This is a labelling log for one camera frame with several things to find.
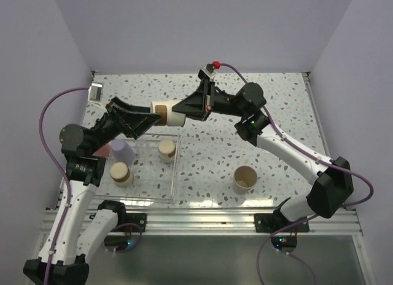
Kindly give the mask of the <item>steel cup front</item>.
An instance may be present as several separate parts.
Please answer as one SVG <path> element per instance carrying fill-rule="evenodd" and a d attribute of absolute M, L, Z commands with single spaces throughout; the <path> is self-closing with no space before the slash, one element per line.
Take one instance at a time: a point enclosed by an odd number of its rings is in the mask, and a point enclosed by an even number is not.
<path fill-rule="evenodd" d="M 161 119 L 156 126 L 183 127 L 185 125 L 185 114 L 173 111 L 173 107 L 179 100 L 152 101 L 150 111 L 159 114 Z"/>

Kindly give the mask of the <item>purple plastic cup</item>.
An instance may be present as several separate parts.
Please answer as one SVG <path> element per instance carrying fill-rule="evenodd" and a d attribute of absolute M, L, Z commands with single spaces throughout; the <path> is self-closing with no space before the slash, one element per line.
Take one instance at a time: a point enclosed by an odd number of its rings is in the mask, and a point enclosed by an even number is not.
<path fill-rule="evenodd" d="M 111 142 L 111 152 L 117 162 L 131 165 L 135 159 L 135 152 L 124 139 L 115 139 Z"/>

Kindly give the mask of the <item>pink plastic cup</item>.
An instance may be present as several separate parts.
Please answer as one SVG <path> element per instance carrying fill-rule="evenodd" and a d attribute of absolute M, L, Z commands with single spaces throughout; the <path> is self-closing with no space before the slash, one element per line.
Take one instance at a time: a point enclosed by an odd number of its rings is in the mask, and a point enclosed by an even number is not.
<path fill-rule="evenodd" d="M 110 154 L 111 154 L 111 145 L 107 143 L 101 148 L 99 148 L 97 151 L 95 151 L 93 153 L 93 156 L 108 158 Z"/>

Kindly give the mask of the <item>steel cup with cork base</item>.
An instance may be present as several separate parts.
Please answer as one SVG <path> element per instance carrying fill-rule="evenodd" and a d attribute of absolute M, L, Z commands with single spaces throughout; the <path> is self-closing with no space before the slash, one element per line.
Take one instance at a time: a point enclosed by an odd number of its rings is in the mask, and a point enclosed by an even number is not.
<path fill-rule="evenodd" d="M 172 163 L 175 159 L 176 144 L 172 139 L 162 139 L 158 144 L 159 157 L 165 163 Z"/>

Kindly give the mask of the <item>beige plastic cup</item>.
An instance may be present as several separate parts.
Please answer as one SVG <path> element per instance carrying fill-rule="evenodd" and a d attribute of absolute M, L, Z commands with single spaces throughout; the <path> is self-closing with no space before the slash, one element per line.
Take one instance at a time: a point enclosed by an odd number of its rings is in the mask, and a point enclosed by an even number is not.
<path fill-rule="evenodd" d="M 233 191 L 238 195 L 244 195 L 257 183 L 256 171 L 250 166 L 240 166 L 233 174 Z"/>

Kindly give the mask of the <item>clear glass cup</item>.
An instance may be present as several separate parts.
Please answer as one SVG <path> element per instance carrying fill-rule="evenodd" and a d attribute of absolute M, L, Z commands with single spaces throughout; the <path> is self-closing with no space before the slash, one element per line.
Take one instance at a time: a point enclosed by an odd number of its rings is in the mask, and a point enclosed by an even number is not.
<path fill-rule="evenodd" d="M 136 140 L 134 142 L 134 151 L 139 158 L 148 157 L 151 153 L 150 142 L 143 139 Z"/>

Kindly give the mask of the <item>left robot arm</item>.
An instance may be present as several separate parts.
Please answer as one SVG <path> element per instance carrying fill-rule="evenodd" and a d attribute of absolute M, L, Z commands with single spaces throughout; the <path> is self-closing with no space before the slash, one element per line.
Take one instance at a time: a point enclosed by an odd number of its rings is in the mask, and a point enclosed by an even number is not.
<path fill-rule="evenodd" d="M 47 241 L 38 257 L 27 260 L 23 268 L 34 284 L 85 284 L 89 263 L 107 234 L 121 231 L 128 224 L 125 205 L 106 200 L 86 230 L 81 231 L 106 164 L 105 158 L 94 153 L 120 134 L 139 138 L 161 116 L 148 107 L 132 106 L 118 98 L 111 99 L 106 110 L 91 128 L 69 124 L 60 132 L 66 186 Z"/>

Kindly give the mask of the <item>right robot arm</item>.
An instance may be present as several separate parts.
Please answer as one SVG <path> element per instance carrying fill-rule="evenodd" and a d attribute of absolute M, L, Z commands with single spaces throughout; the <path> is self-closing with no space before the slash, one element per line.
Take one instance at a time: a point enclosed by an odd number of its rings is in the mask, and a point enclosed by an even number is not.
<path fill-rule="evenodd" d="M 353 193 L 349 162 L 338 157 L 312 154 L 310 148 L 278 129 L 265 109 L 267 101 L 260 85 L 248 82 L 235 95 L 202 80 L 195 92 L 172 106 L 172 111 L 186 118 L 205 121 L 210 113 L 240 117 L 235 124 L 241 139 L 277 156 L 311 185 L 300 197 L 285 199 L 265 224 L 275 232 L 288 231 L 296 221 L 317 215 L 331 218 Z"/>

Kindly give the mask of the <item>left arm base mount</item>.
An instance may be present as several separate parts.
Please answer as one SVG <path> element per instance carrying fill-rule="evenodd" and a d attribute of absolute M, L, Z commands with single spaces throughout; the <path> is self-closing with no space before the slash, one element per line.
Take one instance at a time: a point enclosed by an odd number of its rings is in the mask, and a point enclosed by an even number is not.
<path fill-rule="evenodd" d="M 124 219 L 111 232 L 136 232 L 144 233 L 147 224 L 146 213 L 126 213 Z"/>

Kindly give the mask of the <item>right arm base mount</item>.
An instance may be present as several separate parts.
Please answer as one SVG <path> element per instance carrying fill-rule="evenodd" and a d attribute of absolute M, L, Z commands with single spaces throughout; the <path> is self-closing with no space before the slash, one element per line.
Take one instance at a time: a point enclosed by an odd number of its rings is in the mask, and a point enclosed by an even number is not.
<path fill-rule="evenodd" d="M 254 214 L 254 226 L 257 233 L 273 233 L 293 224 L 294 222 L 288 221 L 284 216 L 274 213 Z M 293 226 L 286 231 L 294 232 L 295 230 L 300 233 L 307 233 L 310 231 L 309 223 L 305 217 L 300 219 L 300 223 L 297 226 Z"/>

